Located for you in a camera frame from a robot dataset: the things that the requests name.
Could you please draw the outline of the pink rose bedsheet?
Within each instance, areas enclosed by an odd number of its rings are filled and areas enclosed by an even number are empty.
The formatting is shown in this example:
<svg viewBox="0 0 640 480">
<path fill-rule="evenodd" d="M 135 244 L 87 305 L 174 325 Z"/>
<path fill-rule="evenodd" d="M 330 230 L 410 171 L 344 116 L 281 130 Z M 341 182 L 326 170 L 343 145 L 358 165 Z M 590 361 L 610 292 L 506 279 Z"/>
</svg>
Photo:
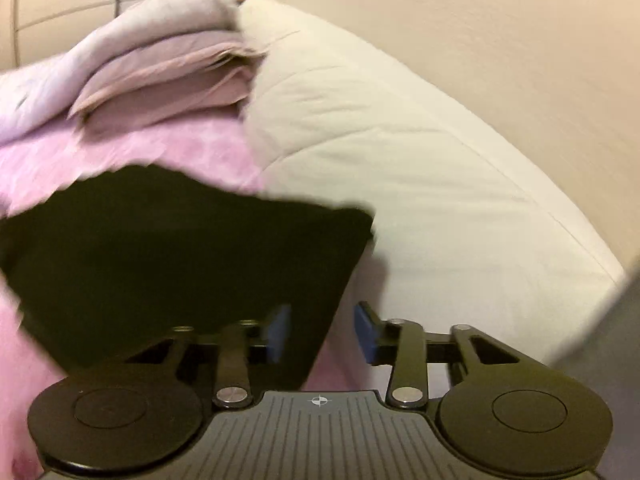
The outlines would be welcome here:
<svg viewBox="0 0 640 480">
<path fill-rule="evenodd" d="M 258 170 L 238 118 L 205 112 L 171 119 L 98 143 L 81 141 L 63 119 L 49 122 L 1 151 L 1 223 L 44 203 L 54 193 L 127 166 L 160 166 L 239 195 L 256 196 Z M 370 212 L 365 206 L 352 207 Z M 1 270 L 1 474 L 33 479 L 40 467 L 28 435 L 30 402 L 68 373 L 23 325 L 17 296 Z"/>
</svg>

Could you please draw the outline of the black zip jacket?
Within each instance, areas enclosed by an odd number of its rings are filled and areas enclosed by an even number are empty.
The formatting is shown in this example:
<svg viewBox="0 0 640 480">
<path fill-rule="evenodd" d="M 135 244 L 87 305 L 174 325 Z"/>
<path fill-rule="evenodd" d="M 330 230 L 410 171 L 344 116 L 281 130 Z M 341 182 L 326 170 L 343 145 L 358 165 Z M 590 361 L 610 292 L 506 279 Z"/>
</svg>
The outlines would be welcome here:
<svg viewBox="0 0 640 480">
<path fill-rule="evenodd" d="M 174 327 L 213 334 L 291 309 L 262 389 L 298 389 L 318 356 L 370 212 L 263 200 L 160 166 L 73 183 L 1 223 L 1 270 L 24 329 L 66 372 L 142 348 Z"/>
</svg>

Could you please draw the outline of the pink pillow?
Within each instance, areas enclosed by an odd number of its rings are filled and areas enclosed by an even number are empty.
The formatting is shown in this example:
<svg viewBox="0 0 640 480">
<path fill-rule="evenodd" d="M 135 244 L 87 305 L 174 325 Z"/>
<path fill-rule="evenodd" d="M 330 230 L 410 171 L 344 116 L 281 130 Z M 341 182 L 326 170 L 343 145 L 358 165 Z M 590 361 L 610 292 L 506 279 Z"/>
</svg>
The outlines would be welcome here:
<svg viewBox="0 0 640 480">
<path fill-rule="evenodd" d="M 118 136 L 196 110 L 240 104 L 263 50 L 240 32 L 206 30 L 131 50 L 101 66 L 80 90 L 68 116 L 88 140 Z"/>
</svg>

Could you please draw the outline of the white striped duvet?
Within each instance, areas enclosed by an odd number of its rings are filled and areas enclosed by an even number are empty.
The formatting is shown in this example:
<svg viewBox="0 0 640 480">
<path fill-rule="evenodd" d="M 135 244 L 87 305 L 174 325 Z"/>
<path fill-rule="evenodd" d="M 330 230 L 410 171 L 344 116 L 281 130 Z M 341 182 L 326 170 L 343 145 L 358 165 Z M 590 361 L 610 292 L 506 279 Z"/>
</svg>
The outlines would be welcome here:
<svg viewBox="0 0 640 480">
<path fill-rule="evenodd" d="M 69 51 L 1 75 L 1 143 L 69 108 L 92 74 L 116 56 L 188 32 L 237 28 L 232 0 L 143 0 Z"/>
</svg>

